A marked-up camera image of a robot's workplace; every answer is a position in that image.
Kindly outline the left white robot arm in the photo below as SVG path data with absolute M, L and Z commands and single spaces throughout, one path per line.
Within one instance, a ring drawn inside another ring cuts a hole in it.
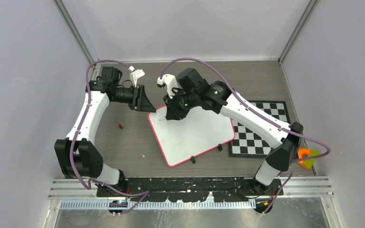
M 104 163 L 102 155 L 95 147 L 96 132 L 105 109 L 111 102 L 127 104 L 131 110 L 154 113 L 155 108 L 145 93 L 144 85 L 137 80 L 145 75 L 141 69 L 129 67 L 131 85 L 121 84 L 123 73 L 115 68 L 104 66 L 101 74 L 88 80 L 82 107 L 77 121 L 65 139 L 58 139 L 54 150 L 62 173 L 69 178 L 87 178 L 103 191 L 110 191 L 120 197 L 126 193 L 127 181 L 123 171 L 111 168 Z

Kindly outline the black white checkerboard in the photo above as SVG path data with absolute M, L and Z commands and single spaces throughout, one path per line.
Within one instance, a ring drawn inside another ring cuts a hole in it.
M 250 100 L 250 103 L 272 117 L 291 123 L 285 101 Z M 230 157 L 265 158 L 271 150 L 269 144 L 252 130 L 232 120 L 235 137 L 228 142 Z

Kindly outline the pink framed whiteboard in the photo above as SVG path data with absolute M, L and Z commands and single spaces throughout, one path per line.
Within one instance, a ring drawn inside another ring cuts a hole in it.
M 148 114 L 148 121 L 169 167 L 178 166 L 235 137 L 230 118 L 196 107 L 182 120 L 159 121 L 166 115 L 166 106 Z

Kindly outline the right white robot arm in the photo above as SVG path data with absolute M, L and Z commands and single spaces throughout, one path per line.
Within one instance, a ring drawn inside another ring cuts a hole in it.
M 226 82 L 209 84 L 196 69 L 187 68 L 178 76 L 163 75 L 158 87 L 166 87 L 163 97 L 167 120 L 182 120 L 195 107 L 228 117 L 260 136 L 271 147 L 251 180 L 251 190 L 264 195 L 282 172 L 288 171 L 299 147 L 303 125 L 287 123 L 246 101 Z

